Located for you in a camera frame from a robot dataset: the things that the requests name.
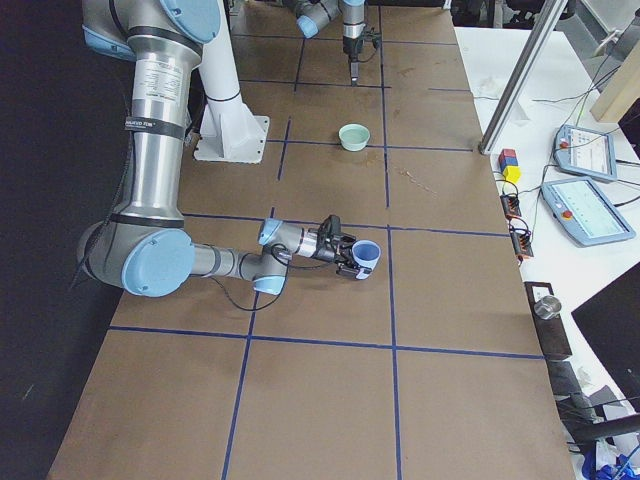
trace blue cup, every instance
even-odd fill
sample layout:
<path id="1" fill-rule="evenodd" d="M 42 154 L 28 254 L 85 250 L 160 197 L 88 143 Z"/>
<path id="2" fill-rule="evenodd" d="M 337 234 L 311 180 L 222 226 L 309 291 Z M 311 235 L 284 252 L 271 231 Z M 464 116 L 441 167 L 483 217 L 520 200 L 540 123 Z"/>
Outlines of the blue cup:
<path id="1" fill-rule="evenodd" d="M 378 264 L 378 260 L 380 260 L 382 251 L 378 244 L 371 240 L 359 240 L 353 244 L 353 247 L 351 247 L 351 253 L 353 254 L 353 259 L 358 263 L 358 265 L 370 268 L 371 271 L 373 271 Z M 369 275 L 371 275 L 371 272 L 365 273 L 361 268 L 360 272 L 356 275 L 356 278 L 358 280 L 364 280 Z"/>

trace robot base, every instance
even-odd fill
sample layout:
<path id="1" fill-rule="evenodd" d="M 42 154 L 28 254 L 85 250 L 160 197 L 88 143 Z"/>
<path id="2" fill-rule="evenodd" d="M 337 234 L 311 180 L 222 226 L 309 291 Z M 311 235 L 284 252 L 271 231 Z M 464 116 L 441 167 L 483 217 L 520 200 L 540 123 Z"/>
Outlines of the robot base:
<path id="1" fill-rule="evenodd" d="M 194 152 L 196 160 L 235 163 L 260 163 L 262 161 L 267 142 L 267 132 L 269 131 L 269 117 L 253 115 L 246 105 L 242 105 L 242 107 L 244 107 L 245 114 L 245 131 L 248 130 L 248 133 L 241 142 L 238 142 L 237 133 L 235 135 L 233 133 L 234 131 L 237 132 L 237 130 L 233 128 L 225 129 L 224 116 L 221 117 L 222 132 L 219 133 L 217 131 L 213 124 L 211 111 L 207 106 L 202 128 L 200 129 L 202 138 Z M 231 132 L 229 136 L 235 141 L 227 139 L 225 132 Z"/>

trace white surface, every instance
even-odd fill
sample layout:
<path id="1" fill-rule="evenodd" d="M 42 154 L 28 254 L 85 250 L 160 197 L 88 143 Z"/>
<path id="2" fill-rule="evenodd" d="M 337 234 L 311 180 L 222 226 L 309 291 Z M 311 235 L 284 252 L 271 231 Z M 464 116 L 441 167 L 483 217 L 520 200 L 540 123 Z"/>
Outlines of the white surface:
<path id="1" fill-rule="evenodd" d="M 582 3 L 607 32 L 624 30 L 640 8 L 640 0 L 582 0 Z"/>
<path id="2" fill-rule="evenodd" d="M 496 96 L 506 84 L 520 55 L 529 32 L 456 28 L 456 35 L 464 61 L 471 91 L 475 97 Z M 523 95 L 520 108 L 502 132 L 491 156 L 493 169 L 498 171 L 497 156 L 503 148 L 516 150 L 522 176 L 521 191 L 540 185 L 542 170 L 549 163 L 552 141 L 564 123 L 575 125 L 577 111 L 567 121 L 576 100 L 559 103 L 535 102 L 533 99 L 555 100 L 580 95 L 589 89 L 590 77 L 563 33 L 554 32 L 536 63 Z M 608 132 L 616 124 L 601 124 L 589 113 L 599 94 L 589 94 L 580 126 Z M 483 131 L 486 129 L 497 101 L 476 99 L 476 111 Z M 638 162 L 633 149 L 618 130 L 614 134 L 616 158 Z M 571 178 L 549 167 L 545 181 Z M 618 165 L 618 178 L 640 183 L 640 168 Z M 621 183 L 598 182 L 612 203 L 619 203 L 640 195 L 639 187 Z M 520 272 L 524 281 L 549 282 L 563 305 L 562 319 L 571 344 L 571 363 L 586 394 L 609 385 L 619 390 L 595 357 L 578 330 L 571 311 L 611 283 L 615 278 L 640 261 L 640 237 L 624 242 L 580 248 L 574 244 L 558 224 L 540 198 L 538 190 L 520 196 L 523 217 L 534 230 L 535 258 L 525 260 Z M 640 233 L 640 200 L 619 209 L 631 226 Z"/>

